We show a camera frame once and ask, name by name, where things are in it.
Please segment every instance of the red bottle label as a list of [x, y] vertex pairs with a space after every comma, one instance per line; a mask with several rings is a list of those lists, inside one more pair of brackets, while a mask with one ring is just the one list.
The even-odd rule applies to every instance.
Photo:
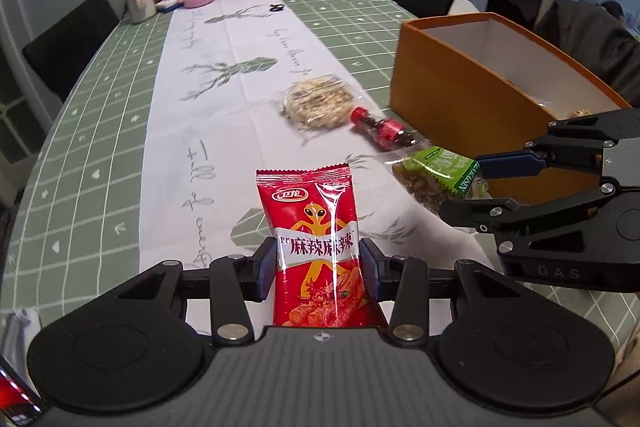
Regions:
[[378, 145], [383, 148], [388, 148], [395, 142], [398, 133], [404, 131], [404, 125], [399, 121], [389, 119], [383, 122], [382, 126], [378, 130]]

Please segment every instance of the round rice cake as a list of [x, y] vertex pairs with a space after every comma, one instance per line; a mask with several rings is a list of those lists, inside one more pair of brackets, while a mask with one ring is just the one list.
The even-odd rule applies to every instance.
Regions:
[[353, 110], [353, 95], [333, 75], [296, 82], [287, 93], [284, 112], [306, 127], [338, 127], [347, 123]]

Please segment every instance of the snack package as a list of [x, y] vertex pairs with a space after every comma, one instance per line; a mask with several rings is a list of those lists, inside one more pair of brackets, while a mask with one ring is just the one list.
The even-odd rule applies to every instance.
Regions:
[[360, 273], [349, 166], [257, 171], [256, 183], [278, 241], [273, 323], [382, 325], [382, 312], [367, 298]]
[[282, 111], [301, 129], [334, 128], [349, 121], [355, 97], [332, 74], [296, 82], [284, 97]]
[[435, 214], [445, 200], [471, 200], [487, 197], [477, 161], [430, 143], [422, 149], [409, 148], [407, 156], [385, 163], [396, 179], [422, 206]]

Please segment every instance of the open box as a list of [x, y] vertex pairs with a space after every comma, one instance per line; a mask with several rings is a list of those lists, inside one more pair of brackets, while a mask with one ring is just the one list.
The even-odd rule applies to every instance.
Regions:
[[[574, 111], [630, 107], [571, 57], [493, 13], [403, 23], [390, 105], [435, 144], [471, 158], [520, 149]], [[535, 204], [597, 183], [546, 169], [489, 187], [493, 197]]]

